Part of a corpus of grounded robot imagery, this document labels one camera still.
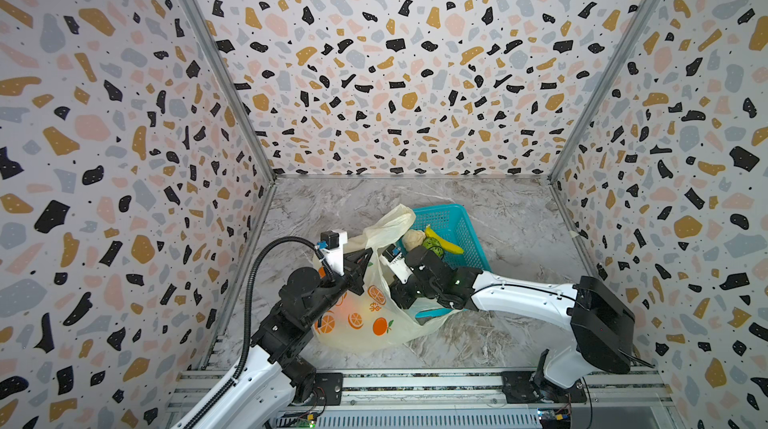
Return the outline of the green fruit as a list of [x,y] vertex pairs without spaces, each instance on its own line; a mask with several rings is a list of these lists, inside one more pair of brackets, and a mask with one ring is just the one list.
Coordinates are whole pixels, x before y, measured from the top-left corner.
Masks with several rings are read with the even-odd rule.
[[432,237],[427,237],[422,242],[422,246],[429,250],[430,252],[434,253],[438,258],[443,259],[445,255],[445,250],[442,247],[441,243],[436,239]]

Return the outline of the yellow banana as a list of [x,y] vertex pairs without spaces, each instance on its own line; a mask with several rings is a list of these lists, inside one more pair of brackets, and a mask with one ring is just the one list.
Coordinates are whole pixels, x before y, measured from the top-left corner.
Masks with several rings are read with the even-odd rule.
[[445,251],[447,253],[450,253],[450,254],[455,254],[455,255],[463,255],[464,254],[464,249],[463,248],[461,248],[460,246],[458,246],[458,245],[456,245],[456,244],[454,244],[454,243],[452,243],[452,242],[442,238],[435,230],[433,230],[431,228],[430,225],[426,226],[424,232],[426,234],[426,238],[427,239],[430,239],[430,240],[434,241],[434,244],[433,244],[434,247],[439,246],[443,251]]

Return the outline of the beige garlic bulb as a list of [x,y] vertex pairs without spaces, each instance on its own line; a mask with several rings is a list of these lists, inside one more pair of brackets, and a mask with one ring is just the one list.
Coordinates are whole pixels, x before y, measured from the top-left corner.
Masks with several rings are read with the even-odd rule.
[[410,252],[423,244],[426,234],[421,230],[409,229],[401,238],[401,243],[406,252]]

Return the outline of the yellow plastic bag orange prints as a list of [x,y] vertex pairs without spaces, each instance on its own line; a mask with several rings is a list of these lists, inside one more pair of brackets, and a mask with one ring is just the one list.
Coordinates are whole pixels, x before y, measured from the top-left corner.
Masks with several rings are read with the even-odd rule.
[[372,249],[363,282],[363,293],[348,291],[313,327],[319,342],[332,349],[366,353],[405,344],[440,329],[456,313],[430,299],[419,299],[403,310],[392,300],[389,285],[397,280],[380,260],[383,250],[401,242],[407,231],[426,226],[457,244],[461,216],[445,206],[421,210],[397,205],[362,233],[349,240],[347,250]]

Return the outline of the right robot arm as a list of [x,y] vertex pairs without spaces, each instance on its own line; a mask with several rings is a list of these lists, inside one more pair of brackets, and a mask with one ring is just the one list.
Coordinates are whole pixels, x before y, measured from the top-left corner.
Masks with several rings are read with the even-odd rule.
[[534,283],[479,268],[452,268],[431,250],[403,253],[387,247],[381,263],[394,280],[394,303],[424,325],[460,311],[501,312],[554,325],[569,335],[541,353],[536,369],[512,382],[515,400],[563,402],[585,376],[602,371],[625,375],[640,358],[633,354],[635,315],[602,280]]

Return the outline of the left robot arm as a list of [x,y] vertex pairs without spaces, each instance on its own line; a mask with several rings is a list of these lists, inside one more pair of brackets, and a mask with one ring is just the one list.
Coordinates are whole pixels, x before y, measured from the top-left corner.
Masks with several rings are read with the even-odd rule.
[[374,251],[341,256],[341,275],[294,270],[255,332],[244,326],[240,359],[178,422],[177,428],[261,428],[312,398],[316,369],[300,357],[313,329],[347,292],[364,292]]

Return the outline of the teal plastic basket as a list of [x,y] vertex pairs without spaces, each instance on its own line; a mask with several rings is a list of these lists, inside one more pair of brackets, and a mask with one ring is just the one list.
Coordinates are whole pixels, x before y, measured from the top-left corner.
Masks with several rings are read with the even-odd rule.
[[[487,279],[481,273],[488,272],[490,265],[485,256],[485,252],[479,241],[478,236],[470,221],[467,211],[458,204],[438,205],[414,210],[415,222],[412,225],[413,230],[424,232],[427,225],[430,225],[442,238],[460,246],[464,249],[463,255],[455,255],[445,252],[442,259],[452,268],[471,267],[474,269],[474,294],[481,288],[481,284]],[[470,299],[470,305],[466,309],[477,309],[477,306]],[[441,307],[436,301],[419,298],[415,304],[406,311],[420,325],[425,325],[433,320],[446,317],[451,313],[462,310],[450,310]]]

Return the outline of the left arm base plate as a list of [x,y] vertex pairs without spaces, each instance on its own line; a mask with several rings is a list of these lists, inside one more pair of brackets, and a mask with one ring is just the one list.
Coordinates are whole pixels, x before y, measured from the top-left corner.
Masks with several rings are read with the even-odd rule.
[[320,372],[310,375],[298,388],[289,386],[289,404],[298,406],[305,403],[321,406],[339,406],[344,388],[344,374],[341,372]]

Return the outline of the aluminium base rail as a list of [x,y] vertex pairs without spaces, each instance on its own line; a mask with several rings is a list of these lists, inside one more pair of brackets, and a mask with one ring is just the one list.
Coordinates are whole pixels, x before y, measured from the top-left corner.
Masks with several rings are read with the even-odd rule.
[[508,404],[501,373],[520,368],[369,369],[344,374],[339,406],[291,405],[261,428],[682,428],[660,375],[594,372],[586,403]]

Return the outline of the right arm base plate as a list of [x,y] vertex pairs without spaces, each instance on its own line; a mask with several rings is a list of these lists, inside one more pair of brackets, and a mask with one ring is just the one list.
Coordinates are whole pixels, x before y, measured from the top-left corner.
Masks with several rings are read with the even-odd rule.
[[576,384],[568,389],[560,388],[543,377],[538,379],[533,371],[504,371],[501,381],[501,390],[508,404],[587,402],[583,388],[578,388]]

